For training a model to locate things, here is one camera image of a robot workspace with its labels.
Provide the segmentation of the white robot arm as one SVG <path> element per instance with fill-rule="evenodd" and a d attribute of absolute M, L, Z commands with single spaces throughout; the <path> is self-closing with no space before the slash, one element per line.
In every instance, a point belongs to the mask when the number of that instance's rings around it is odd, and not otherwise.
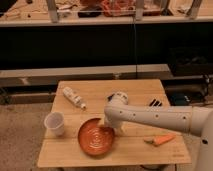
<path fill-rule="evenodd" d="M 200 138 L 194 171 L 213 171 L 213 108 L 196 106 L 132 106 L 116 92 L 104 107 L 104 123 L 119 128 L 124 121 L 189 133 Z"/>

